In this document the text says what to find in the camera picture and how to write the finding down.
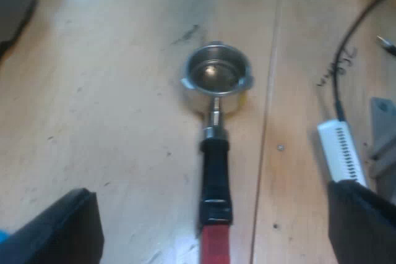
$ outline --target wooden surface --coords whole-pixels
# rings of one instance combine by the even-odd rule
[[[40,0],[0,61],[0,227],[13,232],[86,187],[98,194],[103,264],[198,263],[202,123],[179,78],[193,49],[222,40],[256,79],[226,119],[231,262],[336,263],[315,133],[334,114],[330,85],[316,83],[368,1]],[[394,60],[375,44],[396,41],[395,3],[359,30],[340,79],[362,159],[370,97],[396,102]]]
[[[316,84],[326,74],[341,37],[368,2],[280,0],[254,263],[337,262],[327,237],[325,182],[329,174],[316,133],[316,125],[335,114],[330,82],[323,87]],[[344,64],[346,74],[340,77],[346,116],[362,161],[364,143],[371,144],[370,97],[396,100],[395,60],[376,45],[377,35],[396,38],[394,21],[390,21],[395,15],[390,2],[367,19],[347,47],[349,52],[357,48],[353,66]],[[284,151],[277,150],[278,144],[284,145]]]

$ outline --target white plug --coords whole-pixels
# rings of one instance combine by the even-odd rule
[[[333,181],[352,179],[367,187],[348,123],[329,120],[317,130]]]

